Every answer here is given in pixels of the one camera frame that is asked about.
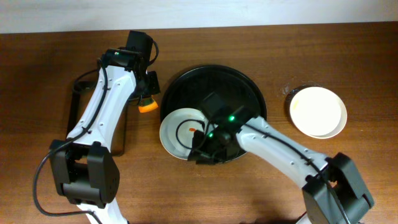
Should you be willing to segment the green orange sponge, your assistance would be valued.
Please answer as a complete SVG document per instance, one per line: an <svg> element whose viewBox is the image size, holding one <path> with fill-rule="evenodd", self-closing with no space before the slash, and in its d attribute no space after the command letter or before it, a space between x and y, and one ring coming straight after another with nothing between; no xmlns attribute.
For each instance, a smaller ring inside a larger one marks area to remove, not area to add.
<svg viewBox="0 0 398 224"><path fill-rule="evenodd" d="M140 113L148 113L158 108L157 102L153 97L142 98L138 103L138 110Z"/></svg>

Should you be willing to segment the grey plate with sauce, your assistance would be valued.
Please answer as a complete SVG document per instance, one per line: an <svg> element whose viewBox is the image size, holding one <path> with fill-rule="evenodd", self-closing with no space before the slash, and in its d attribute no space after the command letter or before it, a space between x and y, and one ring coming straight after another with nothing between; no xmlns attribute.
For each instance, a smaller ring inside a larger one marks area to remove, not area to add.
<svg viewBox="0 0 398 224"><path fill-rule="evenodd" d="M193 132L203 130L201 124L209 120L197 109L181 108L168 114L160 125L160 141L172 156L187 161L192 148Z"/></svg>

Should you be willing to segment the cream plate with sauce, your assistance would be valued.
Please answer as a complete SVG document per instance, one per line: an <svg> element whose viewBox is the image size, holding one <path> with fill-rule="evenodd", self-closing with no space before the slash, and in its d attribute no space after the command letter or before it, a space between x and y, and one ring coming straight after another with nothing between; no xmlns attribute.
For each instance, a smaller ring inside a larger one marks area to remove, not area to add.
<svg viewBox="0 0 398 224"><path fill-rule="evenodd" d="M307 136L328 139L345 128L348 112L342 99L329 89L306 87L292 97L288 112L296 128Z"/></svg>

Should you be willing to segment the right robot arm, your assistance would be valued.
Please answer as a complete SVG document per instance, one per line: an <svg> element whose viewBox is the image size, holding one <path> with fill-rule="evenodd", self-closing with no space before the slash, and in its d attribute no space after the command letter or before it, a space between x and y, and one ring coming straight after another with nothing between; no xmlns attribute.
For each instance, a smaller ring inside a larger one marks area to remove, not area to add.
<svg viewBox="0 0 398 224"><path fill-rule="evenodd" d="M347 155L328 157L310 150L243 106L235 111L203 107L199 112L205 118L205 137L193 151L220 163L220 151L232 144L264 159L302 190L306 212L298 223L358 223L373 208L373 196Z"/></svg>

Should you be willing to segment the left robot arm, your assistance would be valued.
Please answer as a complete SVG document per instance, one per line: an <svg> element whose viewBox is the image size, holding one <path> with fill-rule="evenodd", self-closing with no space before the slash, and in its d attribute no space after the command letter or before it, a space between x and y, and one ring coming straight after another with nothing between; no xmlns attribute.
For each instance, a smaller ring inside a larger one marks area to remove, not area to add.
<svg viewBox="0 0 398 224"><path fill-rule="evenodd" d="M120 173L111 145L119 118L129 100L140 113L155 110L160 92L152 49L109 49L99 60L98 81L91 99L64 141L50 146L50 164L57 193L85 214L91 223L127 223L116 194Z"/></svg>

